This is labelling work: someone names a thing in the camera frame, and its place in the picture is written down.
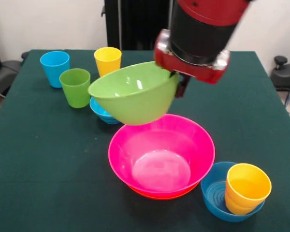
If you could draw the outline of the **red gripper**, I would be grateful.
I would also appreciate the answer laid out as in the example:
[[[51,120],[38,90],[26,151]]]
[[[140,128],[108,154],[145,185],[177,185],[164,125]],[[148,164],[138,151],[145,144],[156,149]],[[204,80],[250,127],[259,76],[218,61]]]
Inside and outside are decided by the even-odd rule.
[[[170,71],[170,78],[180,75],[180,80],[177,85],[175,97],[182,98],[185,94],[186,88],[190,81],[190,76],[196,78],[198,81],[209,84],[216,84],[226,72],[229,61],[230,52],[223,50],[216,58],[216,60],[208,65],[192,65],[177,58],[171,52],[164,52],[159,48],[154,50],[155,63]]]

